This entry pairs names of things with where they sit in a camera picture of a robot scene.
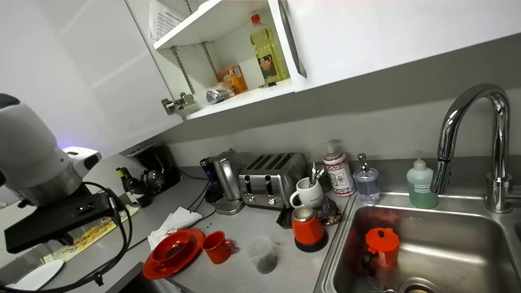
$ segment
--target red bowl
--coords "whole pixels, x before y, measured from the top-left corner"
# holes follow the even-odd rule
[[[196,240],[187,232],[176,232],[165,238],[152,253],[156,267],[171,267],[187,258],[196,248]]]

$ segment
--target white cup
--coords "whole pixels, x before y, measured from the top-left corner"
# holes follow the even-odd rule
[[[310,178],[303,178],[297,183],[297,191],[290,197],[290,205],[298,207],[321,207],[324,201],[324,192],[319,183],[311,186]]]

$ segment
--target napkin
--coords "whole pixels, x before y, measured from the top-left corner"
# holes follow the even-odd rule
[[[148,245],[153,251],[166,236],[176,233],[178,230],[187,228],[202,218],[200,214],[189,212],[179,207],[174,214],[170,214],[163,225],[148,235]]]

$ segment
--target orange lid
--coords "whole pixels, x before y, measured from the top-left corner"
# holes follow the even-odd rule
[[[370,253],[391,253],[401,245],[401,238],[393,228],[373,228],[365,235]]]
[[[253,25],[257,25],[257,23],[261,23],[261,15],[259,13],[251,15],[249,20],[251,20]]]

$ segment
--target label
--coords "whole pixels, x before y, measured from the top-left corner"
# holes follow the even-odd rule
[[[414,184],[417,194],[430,194],[430,184]]]
[[[277,69],[272,54],[267,54],[257,61],[266,82],[269,82],[270,78],[277,78]]]
[[[327,175],[331,178],[331,184],[339,196],[352,196],[355,192],[354,189],[354,179],[347,173],[349,166],[344,163],[329,165],[326,162]]]

